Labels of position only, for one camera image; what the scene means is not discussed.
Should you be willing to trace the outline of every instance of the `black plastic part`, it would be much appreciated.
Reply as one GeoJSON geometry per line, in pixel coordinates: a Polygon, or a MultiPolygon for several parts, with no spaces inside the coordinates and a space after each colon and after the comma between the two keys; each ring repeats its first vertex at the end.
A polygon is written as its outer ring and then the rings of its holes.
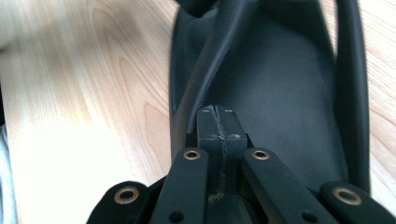
{"type": "Polygon", "coordinates": [[[180,150],[163,184],[149,223],[205,223],[207,166],[205,151],[199,148],[180,150]],[[199,158],[186,159],[185,154],[188,156],[191,151],[199,153],[199,158]]]}
{"type": "Polygon", "coordinates": [[[172,157],[203,105],[232,108],[255,147],[271,148],[305,186],[369,192],[367,83],[356,0],[337,1],[334,59],[318,1],[221,0],[177,15],[170,74],[172,157]]]}
{"type": "Polygon", "coordinates": [[[320,190],[320,199],[341,223],[396,223],[395,217],[379,203],[374,201],[370,195],[347,183],[331,182],[323,185],[320,190]],[[337,189],[340,189],[345,195],[337,193],[337,189]],[[360,199],[357,200],[357,196],[348,192],[349,190],[357,194],[360,199]]]}
{"type": "Polygon", "coordinates": [[[246,136],[235,113],[209,105],[197,112],[198,147],[209,154],[209,193],[237,194],[239,163],[248,148],[246,136]]]}
{"type": "Polygon", "coordinates": [[[87,223],[88,224],[126,224],[144,223],[148,219],[146,206],[149,201],[149,189],[137,182],[127,181],[120,183],[109,189],[99,204],[93,209],[87,223]],[[120,189],[133,187],[138,190],[138,196],[132,203],[119,204],[115,201],[115,196],[120,189]]]}
{"type": "Polygon", "coordinates": [[[197,134],[196,133],[186,133],[186,146],[184,147],[197,147],[197,134]]]}
{"type": "Polygon", "coordinates": [[[6,117],[4,116],[4,105],[3,105],[3,93],[0,87],[0,126],[6,123],[6,117]]]}
{"type": "Polygon", "coordinates": [[[237,194],[224,195],[209,199],[206,224],[267,223],[266,216],[259,206],[259,212],[250,202],[237,194]]]}
{"type": "Polygon", "coordinates": [[[370,193],[370,126],[366,57],[356,0],[337,0],[335,113],[351,184],[370,193]]]}
{"type": "Polygon", "coordinates": [[[270,223],[337,223],[270,150],[247,150],[243,171],[270,223]],[[253,157],[255,153],[261,159],[253,157]]]}
{"type": "Polygon", "coordinates": [[[141,223],[149,223],[152,212],[154,211],[155,205],[157,204],[158,198],[160,197],[161,190],[163,189],[163,184],[165,183],[165,180],[166,176],[148,187],[149,199],[145,207],[145,212],[141,223]]]}
{"type": "Polygon", "coordinates": [[[216,0],[177,0],[184,10],[194,17],[202,17],[216,0]]]}

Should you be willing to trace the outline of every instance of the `wooden surface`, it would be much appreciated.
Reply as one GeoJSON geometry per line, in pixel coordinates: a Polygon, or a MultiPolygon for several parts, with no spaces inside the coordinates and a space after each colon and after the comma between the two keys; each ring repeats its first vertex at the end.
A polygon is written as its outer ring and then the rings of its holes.
{"type": "MultiPolygon", "coordinates": [[[[331,1],[323,1],[332,27],[331,1]]],[[[170,166],[171,0],[0,0],[0,81],[21,223],[83,223],[170,166]]],[[[396,4],[361,0],[374,197],[396,214],[396,4]]]]}

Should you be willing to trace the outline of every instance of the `brass grommet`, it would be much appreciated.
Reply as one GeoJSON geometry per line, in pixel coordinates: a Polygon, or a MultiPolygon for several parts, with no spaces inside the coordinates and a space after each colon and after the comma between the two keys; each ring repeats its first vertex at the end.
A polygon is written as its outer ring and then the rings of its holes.
{"type": "Polygon", "coordinates": [[[200,157],[201,157],[201,153],[194,151],[194,150],[186,151],[184,153],[184,158],[186,158],[187,160],[190,160],[190,161],[197,160],[200,157]]]}
{"type": "Polygon", "coordinates": [[[254,158],[256,158],[257,160],[261,160],[261,161],[265,161],[270,158],[270,154],[268,154],[267,152],[265,152],[263,150],[256,150],[251,155],[254,158]]]}
{"type": "Polygon", "coordinates": [[[343,203],[361,205],[361,196],[350,189],[335,188],[332,190],[332,194],[343,203]]]}
{"type": "Polygon", "coordinates": [[[119,204],[128,204],[136,201],[138,197],[139,190],[135,187],[127,186],[117,191],[116,195],[114,195],[114,202],[119,204]]]}

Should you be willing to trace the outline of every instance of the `light wood grain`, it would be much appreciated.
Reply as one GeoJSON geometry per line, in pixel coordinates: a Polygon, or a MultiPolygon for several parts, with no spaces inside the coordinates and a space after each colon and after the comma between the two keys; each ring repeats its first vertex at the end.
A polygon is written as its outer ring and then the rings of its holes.
{"type": "MultiPolygon", "coordinates": [[[[332,15],[331,1],[322,1],[332,15]]],[[[170,166],[171,0],[0,0],[1,86],[21,223],[83,223],[107,189],[170,166]]],[[[396,214],[396,6],[361,0],[374,197],[396,214]]],[[[334,20],[328,19],[331,27],[334,20]]]]}

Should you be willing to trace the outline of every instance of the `screw hole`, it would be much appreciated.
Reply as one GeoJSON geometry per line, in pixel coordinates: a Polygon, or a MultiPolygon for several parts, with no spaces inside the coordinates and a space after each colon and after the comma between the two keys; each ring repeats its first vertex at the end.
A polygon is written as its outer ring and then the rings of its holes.
{"type": "Polygon", "coordinates": [[[332,190],[332,194],[343,203],[350,205],[360,205],[361,196],[354,191],[346,188],[336,188],[332,190]]]}
{"type": "Polygon", "coordinates": [[[201,157],[201,153],[191,150],[184,153],[184,158],[187,160],[193,161],[201,157]]]}
{"type": "Polygon", "coordinates": [[[131,191],[125,191],[125,192],[123,192],[123,193],[120,195],[120,198],[121,198],[121,199],[124,199],[124,200],[130,199],[130,198],[132,198],[132,197],[134,197],[134,193],[131,192],[131,191]]]}
{"type": "Polygon", "coordinates": [[[114,202],[118,204],[128,204],[136,201],[139,196],[139,190],[135,187],[124,187],[117,191],[116,195],[114,195],[114,202]]]}
{"type": "Polygon", "coordinates": [[[173,212],[169,215],[169,220],[173,223],[180,223],[183,221],[184,216],[181,212],[173,212]]]}
{"type": "Polygon", "coordinates": [[[318,218],[311,211],[308,211],[308,210],[303,211],[301,213],[301,217],[303,218],[303,220],[305,220],[306,222],[309,222],[309,223],[318,222],[318,218]]]}
{"type": "Polygon", "coordinates": [[[262,150],[257,150],[253,152],[253,157],[256,158],[257,160],[267,160],[270,158],[270,155],[267,152],[264,152],[262,150]]]}

